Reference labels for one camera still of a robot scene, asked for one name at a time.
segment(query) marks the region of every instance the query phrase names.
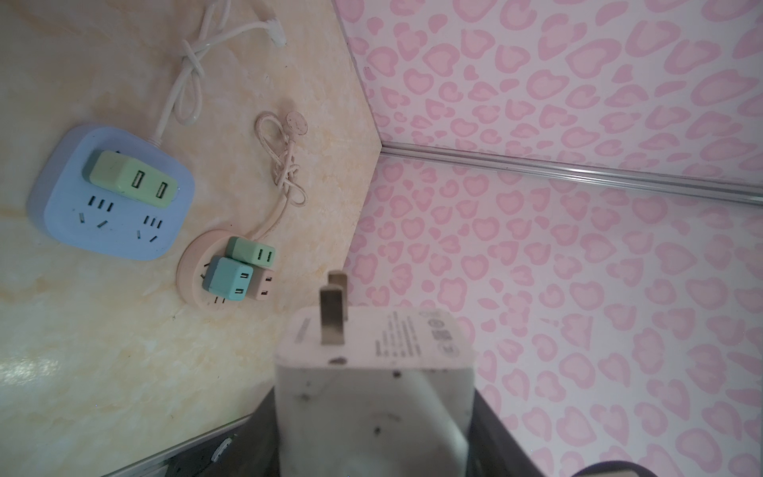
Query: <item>white charger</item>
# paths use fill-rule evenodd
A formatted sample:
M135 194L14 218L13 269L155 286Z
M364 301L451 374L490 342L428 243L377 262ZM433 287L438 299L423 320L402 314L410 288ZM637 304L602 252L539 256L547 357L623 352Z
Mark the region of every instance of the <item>white charger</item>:
M275 352L281 475L463 477L475 355L456 320L344 293L323 287Z

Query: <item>wall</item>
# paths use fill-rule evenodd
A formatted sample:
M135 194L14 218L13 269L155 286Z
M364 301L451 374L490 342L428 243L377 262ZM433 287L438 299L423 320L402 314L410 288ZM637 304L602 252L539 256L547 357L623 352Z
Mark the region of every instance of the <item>wall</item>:
M336 0L381 138L763 182L759 0Z
M171 250L151 262L64 246L27 220L27 195L59 139L99 122L148 137L206 2L0 3L0 460L2 475L103 475L251 412L270 386L284 321L317 303L342 265L379 140L329 0L254 2L288 46L263 31L215 47L204 107L170 119L163 149L196 178ZM229 25L253 20L233 1ZM298 181L270 301L210 315L175 292L182 251L219 227L239 233L278 198L253 134L263 110L298 109Z
M437 306L539 468L760 475L763 212L382 158L354 305Z

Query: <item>metal prong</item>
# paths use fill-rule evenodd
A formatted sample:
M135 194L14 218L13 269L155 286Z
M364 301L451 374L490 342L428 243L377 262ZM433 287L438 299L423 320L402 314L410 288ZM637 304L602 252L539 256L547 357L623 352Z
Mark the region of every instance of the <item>metal prong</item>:
M339 285L342 287L343 302L342 302L342 316L344 321L347 321L347 274L342 270L331 270L329 272L329 285Z
M344 344L344 290L339 285L320 288L320 344Z

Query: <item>usb port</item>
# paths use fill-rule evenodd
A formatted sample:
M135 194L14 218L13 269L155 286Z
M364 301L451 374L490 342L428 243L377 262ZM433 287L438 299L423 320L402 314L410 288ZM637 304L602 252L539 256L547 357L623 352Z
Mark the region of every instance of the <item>usb port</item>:
M167 190L167 183L166 182L162 182L162 185L159 186L159 191L156 192L156 197L157 198L164 197L164 192L166 190Z
M136 175L135 175L135 179L133 179L133 187L134 187L134 188L136 188L136 189L137 189L137 188L139 188L139 187L140 187L140 183L143 181L143 177L144 177L145 175L146 175L146 173L145 173L145 172L143 172L143 171L138 171L138 174L136 174Z

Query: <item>pink heart wallpaper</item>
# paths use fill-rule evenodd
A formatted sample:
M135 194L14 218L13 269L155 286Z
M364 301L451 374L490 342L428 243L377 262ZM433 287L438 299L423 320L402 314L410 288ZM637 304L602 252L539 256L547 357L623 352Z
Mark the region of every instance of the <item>pink heart wallpaper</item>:
M345 270L353 305L457 317L549 477L760 476L760 208L382 157Z
M763 182L759 0L336 0L383 140Z

